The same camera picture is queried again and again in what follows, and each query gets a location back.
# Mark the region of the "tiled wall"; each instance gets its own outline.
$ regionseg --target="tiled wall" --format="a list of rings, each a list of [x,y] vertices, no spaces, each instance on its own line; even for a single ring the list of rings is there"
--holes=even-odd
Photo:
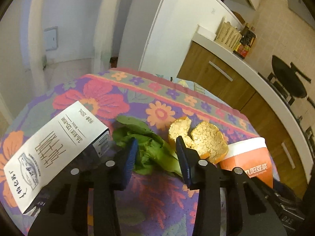
[[[272,71],[272,55],[288,65],[293,62],[313,80],[312,84],[302,82],[315,100],[314,29],[288,8],[287,0],[261,0],[252,25],[257,40],[245,61],[265,77]],[[303,115],[303,127],[315,123],[315,110],[305,99],[297,99],[292,110],[297,116]]]

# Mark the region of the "orange flower pattern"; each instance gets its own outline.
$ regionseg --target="orange flower pattern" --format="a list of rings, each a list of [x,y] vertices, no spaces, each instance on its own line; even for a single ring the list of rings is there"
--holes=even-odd
[[[238,122],[244,129],[247,128],[247,124],[246,124],[246,122],[243,119],[238,119]]]
[[[183,113],[186,114],[186,115],[189,115],[189,116],[193,116],[193,115],[194,115],[194,113],[193,113],[192,111],[190,111],[190,110],[187,110],[187,109],[182,108],[182,111],[183,111]]]
[[[229,142],[229,138],[225,135],[225,133],[223,133],[223,138],[224,138],[224,140],[225,140],[226,143]]]
[[[209,117],[206,117],[206,116],[201,115],[201,114],[197,114],[197,117],[198,117],[198,119],[204,120],[204,121],[206,121],[206,122],[209,122],[209,121],[210,121],[210,118],[209,118]]]
[[[189,212],[189,214],[191,216],[191,220],[190,220],[191,224],[195,224],[196,214],[197,214],[197,207],[198,207],[198,203],[195,202],[194,203],[194,210]]]
[[[0,183],[4,182],[4,189],[2,195],[7,204],[11,208],[17,207],[17,204],[10,191],[9,184],[4,174],[4,166],[11,159],[11,157],[20,149],[23,144],[23,132],[13,131],[3,142],[3,154],[0,154]]]
[[[195,104],[198,102],[196,99],[194,99],[192,96],[185,95],[184,101],[188,103],[190,106],[194,107]]]
[[[156,126],[159,130],[165,130],[166,127],[169,127],[171,123],[175,120],[173,117],[175,111],[172,111],[171,106],[166,104],[161,104],[160,101],[156,101],[155,104],[150,103],[150,108],[147,108],[145,112],[149,115],[147,122],[150,123],[150,126]]]
[[[192,198],[195,193],[199,193],[199,190],[189,190],[186,184],[183,185],[183,191],[188,192],[189,198]]]
[[[125,72],[116,72],[111,77],[116,78],[117,81],[121,81],[123,78],[127,78]]]

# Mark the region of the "plastic basket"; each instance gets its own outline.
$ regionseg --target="plastic basket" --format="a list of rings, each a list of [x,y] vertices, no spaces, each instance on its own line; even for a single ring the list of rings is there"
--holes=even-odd
[[[241,38],[242,35],[231,26],[230,22],[222,22],[215,42],[232,52]]]

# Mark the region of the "cardboard box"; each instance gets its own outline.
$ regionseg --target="cardboard box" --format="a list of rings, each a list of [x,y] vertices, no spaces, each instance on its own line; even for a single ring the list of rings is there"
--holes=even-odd
[[[88,168],[103,155],[102,149],[109,142],[109,128],[79,101],[51,119],[4,167],[21,212],[34,208],[40,190],[82,151]]]

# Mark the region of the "range hood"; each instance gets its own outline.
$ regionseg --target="range hood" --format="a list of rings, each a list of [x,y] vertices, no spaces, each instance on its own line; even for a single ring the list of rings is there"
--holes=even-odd
[[[315,20],[302,0],[288,0],[289,9],[315,29]]]

